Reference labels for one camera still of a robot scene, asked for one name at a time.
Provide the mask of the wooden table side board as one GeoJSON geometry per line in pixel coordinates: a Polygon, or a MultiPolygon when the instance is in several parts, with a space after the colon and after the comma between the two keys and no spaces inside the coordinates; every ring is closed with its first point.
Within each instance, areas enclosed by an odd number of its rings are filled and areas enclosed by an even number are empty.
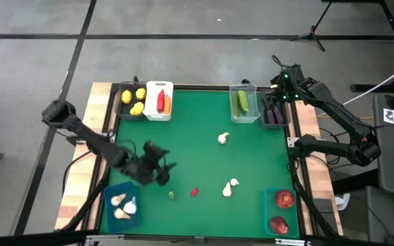
{"type": "MultiPolygon", "coordinates": [[[[291,103],[290,110],[291,123],[289,125],[289,130],[291,137],[301,137],[305,134],[309,134],[321,139],[316,112],[312,106],[305,105],[299,100],[291,103]]],[[[340,235],[343,235],[341,220],[334,198],[332,181],[328,168],[323,163],[325,157],[323,153],[314,152],[312,157],[307,157],[304,162],[300,162],[298,175],[304,188],[309,188],[307,193],[313,199],[324,199],[331,202],[334,219],[330,220],[330,224],[340,235]]]]}
{"type": "MultiPolygon", "coordinates": [[[[96,133],[106,133],[113,128],[115,98],[111,89],[111,83],[92,84],[83,123],[96,133]]],[[[88,154],[72,165],[55,222],[56,229],[62,229],[79,212],[103,177],[105,167],[106,161],[94,154],[88,154]]]]}

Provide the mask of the dark grey translucent bin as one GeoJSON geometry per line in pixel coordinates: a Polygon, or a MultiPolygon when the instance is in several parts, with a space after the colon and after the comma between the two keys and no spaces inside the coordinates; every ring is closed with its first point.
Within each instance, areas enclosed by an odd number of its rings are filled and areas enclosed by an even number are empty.
{"type": "Polygon", "coordinates": [[[291,118],[290,118],[289,112],[288,112],[288,106],[287,106],[286,103],[285,103],[285,108],[284,109],[279,108],[281,113],[283,114],[285,123],[284,124],[277,124],[277,123],[276,124],[269,124],[268,123],[268,121],[267,121],[267,114],[265,112],[265,108],[264,108],[263,102],[261,100],[261,97],[262,97],[262,95],[265,92],[272,93],[271,90],[260,91],[259,94],[258,94],[258,99],[257,99],[259,113],[261,114],[261,116],[259,117],[259,124],[260,124],[261,128],[271,129],[271,128],[283,128],[283,127],[286,127],[291,121],[291,118]]]}
{"type": "Polygon", "coordinates": [[[116,115],[120,116],[122,120],[143,120],[144,114],[139,113],[137,115],[132,115],[130,113],[131,109],[135,106],[136,103],[145,104],[145,98],[139,99],[136,95],[136,92],[139,89],[146,89],[146,84],[139,81],[125,81],[118,84],[118,104],[115,106],[116,115]],[[124,103],[122,100],[122,94],[125,91],[129,91],[131,94],[131,100],[128,103],[124,103]]]}

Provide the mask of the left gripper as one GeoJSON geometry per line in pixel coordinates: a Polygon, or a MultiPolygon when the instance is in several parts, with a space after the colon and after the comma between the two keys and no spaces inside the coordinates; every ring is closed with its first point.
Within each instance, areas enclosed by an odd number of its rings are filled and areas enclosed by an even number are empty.
{"type": "MultiPolygon", "coordinates": [[[[129,162],[128,176],[136,180],[141,185],[148,185],[155,177],[154,171],[159,169],[159,158],[163,158],[169,153],[151,141],[147,141],[143,146],[144,154],[135,157],[129,162]]],[[[168,173],[177,163],[169,163],[161,166],[159,173],[168,173]]]]}

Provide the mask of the dark grey floor case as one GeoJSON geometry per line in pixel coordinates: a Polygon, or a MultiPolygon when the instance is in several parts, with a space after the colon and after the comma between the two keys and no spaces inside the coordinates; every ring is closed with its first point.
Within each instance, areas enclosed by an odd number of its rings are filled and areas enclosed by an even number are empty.
{"type": "Polygon", "coordinates": [[[349,195],[347,206],[339,211],[344,235],[394,244],[394,193],[368,186],[349,195]]]}

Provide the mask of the green cucumber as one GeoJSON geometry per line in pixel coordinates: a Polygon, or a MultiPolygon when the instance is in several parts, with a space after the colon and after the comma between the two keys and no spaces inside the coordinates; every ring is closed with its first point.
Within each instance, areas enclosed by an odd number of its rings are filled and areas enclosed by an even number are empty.
{"type": "Polygon", "coordinates": [[[233,92],[231,94],[231,103],[232,103],[232,114],[234,117],[239,116],[239,98],[237,92],[233,92]]]}
{"type": "Polygon", "coordinates": [[[239,106],[242,111],[248,112],[248,99],[247,99],[247,94],[243,90],[238,91],[238,100],[239,100],[239,106]]]}

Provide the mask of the dark blue plastic bin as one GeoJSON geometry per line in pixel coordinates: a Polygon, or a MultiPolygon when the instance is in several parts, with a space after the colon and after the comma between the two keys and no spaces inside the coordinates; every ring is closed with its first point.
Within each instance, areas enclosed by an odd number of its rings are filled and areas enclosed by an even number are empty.
{"type": "Polygon", "coordinates": [[[104,218],[107,222],[107,231],[111,234],[116,234],[122,232],[126,229],[133,228],[137,226],[140,222],[140,210],[137,205],[137,212],[134,215],[130,215],[130,219],[116,219],[114,217],[114,211],[117,208],[123,209],[124,205],[129,202],[132,197],[136,197],[136,204],[137,204],[137,196],[138,196],[138,189],[137,187],[130,181],[124,182],[121,184],[117,184],[105,189],[104,194],[104,218]],[[119,206],[112,206],[110,199],[112,196],[120,195],[122,193],[126,193],[126,198],[122,201],[119,206]]]}

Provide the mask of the large white garlic bulb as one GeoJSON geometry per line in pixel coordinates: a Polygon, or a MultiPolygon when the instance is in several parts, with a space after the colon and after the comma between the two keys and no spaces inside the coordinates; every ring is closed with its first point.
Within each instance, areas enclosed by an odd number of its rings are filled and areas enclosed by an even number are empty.
{"type": "Polygon", "coordinates": [[[133,196],[132,199],[124,205],[123,211],[129,215],[134,215],[137,212],[137,204],[136,204],[135,196],[133,196]]]}

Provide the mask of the clear plastic bin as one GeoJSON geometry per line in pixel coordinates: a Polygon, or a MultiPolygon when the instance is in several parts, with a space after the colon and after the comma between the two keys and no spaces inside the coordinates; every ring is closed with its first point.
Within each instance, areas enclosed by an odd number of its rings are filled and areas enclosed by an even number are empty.
{"type": "Polygon", "coordinates": [[[231,120],[234,123],[238,124],[251,124],[255,120],[257,120],[260,117],[260,113],[258,110],[258,105],[257,105],[257,88],[255,85],[251,83],[234,83],[229,86],[229,96],[230,96],[230,104],[231,104],[231,120]],[[248,112],[244,112],[241,110],[239,107],[239,116],[236,118],[232,114],[232,103],[231,103],[231,94],[233,92],[243,90],[247,94],[247,99],[248,99],[248,112]]]}

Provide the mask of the black floor bar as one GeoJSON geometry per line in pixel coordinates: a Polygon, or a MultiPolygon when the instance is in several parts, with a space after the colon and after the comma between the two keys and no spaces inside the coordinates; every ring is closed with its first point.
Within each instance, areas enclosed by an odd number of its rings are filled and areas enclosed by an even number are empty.
{"type": "Polygon", "coordinates": [[[58,231],[40,234],[0,236],[0,246],[64,246],[84,243],[97,230],[58,231]]]}

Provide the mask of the teal plastic bin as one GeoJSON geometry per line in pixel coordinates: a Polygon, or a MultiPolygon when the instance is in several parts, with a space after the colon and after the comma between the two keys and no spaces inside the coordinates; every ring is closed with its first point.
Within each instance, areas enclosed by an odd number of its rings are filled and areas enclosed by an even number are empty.
{"type": "Polygon", "coordinates": [[[298,225],[296,193],[292,189],[281,189],[277,187],[268,187],[263,193],[263,225],[268,235],[274,238],[298,238],[300,229],[298,225]],[[275,194],[279,190],[289,190],[293,193],[295,204],[290,208],[279,208],[275,203],[275,194]],[[285,235],[276,234],[270,227],[270,219],[276,216],[283,217],[289,226],[289,232],[285,235]]]}

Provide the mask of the black tripod stand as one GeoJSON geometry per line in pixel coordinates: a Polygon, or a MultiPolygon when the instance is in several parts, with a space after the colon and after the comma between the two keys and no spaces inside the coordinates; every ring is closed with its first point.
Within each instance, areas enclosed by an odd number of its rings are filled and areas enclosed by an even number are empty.
{"type": "Polygon", "coordinates": [[[324,11],[321,13],[321,16],[319,17],[318,21],[314,25],[311,26],[309,32],[297,35],[294,38],[290,39],[290,41],[313,40],[316,43],[317,47],[319,48],[319,50],[321,52],[325,52],[326,51],[324,46],[320,42],[319,38],[315,34],[316,29],[318,28],[319,24],[322,22],[322,20],[325,17],[327,11],[329,10],[330,6],[333,3],[333,0],[324,0],[324,1],[328,2],[328,4],[327,4],[326,8],[324,9],[324,11]]]}

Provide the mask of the small white floor object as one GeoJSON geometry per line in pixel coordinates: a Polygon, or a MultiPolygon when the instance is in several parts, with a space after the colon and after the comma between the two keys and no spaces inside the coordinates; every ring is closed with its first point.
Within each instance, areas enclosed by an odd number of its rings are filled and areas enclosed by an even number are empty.
{"type": "Polygon", "coordinates": [[[350,194],[344,193],[340,195],[335,195],[334,200],[337,205],[337,210],[344,210],[350,201],[350,194]]]}

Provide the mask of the silver frame bar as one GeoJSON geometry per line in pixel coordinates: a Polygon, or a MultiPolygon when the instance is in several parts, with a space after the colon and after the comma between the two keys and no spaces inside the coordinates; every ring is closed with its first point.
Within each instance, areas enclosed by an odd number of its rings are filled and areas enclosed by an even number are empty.
{"type": "Polygon", "coordinates": [[[117,241],[124,239],[123,234],[98,234],[86,236],[83,246],[98,246],[99,242],[102,241],[117,241]]]}
{"type": "Polygon", "coordinates": [[[284,238],[276,238],[275,244],[284,246],[313,246],[311,241],[284,238]]]}

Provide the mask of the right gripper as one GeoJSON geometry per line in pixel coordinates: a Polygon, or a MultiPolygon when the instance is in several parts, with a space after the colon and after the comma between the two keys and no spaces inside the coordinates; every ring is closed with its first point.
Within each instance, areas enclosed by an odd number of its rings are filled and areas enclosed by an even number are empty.
{"type": "Polygon", "coordinates": [[[302,100],[298,83],[303,82],[303,80],[304,75],[300,65],[284,67],[278,75],[270,80],[271,88],[274,91],[272,93],[265,92],[261,97],[266,114],[274,114],[274,100],[281,109],[285,108],[285,103],[302,100]]]}

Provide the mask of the white plastic bin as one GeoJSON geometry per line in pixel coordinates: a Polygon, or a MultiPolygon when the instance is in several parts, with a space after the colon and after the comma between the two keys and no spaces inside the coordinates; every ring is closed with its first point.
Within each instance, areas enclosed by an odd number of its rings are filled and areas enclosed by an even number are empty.
{"type": "Polygon", "coordinates": [[[148,120],[151,121],[169,121],[172,114],[172,106],[171,112],[168,115],[165,115],[162,112],[157,111],[157,96],[161,90],[164,90],[165,96],[168,95],[173,96],[174,85],[170,81],[149,81],[146,83],[146,100],[145,107],[143,110],[143,114],[146,116],[148,120]]]}

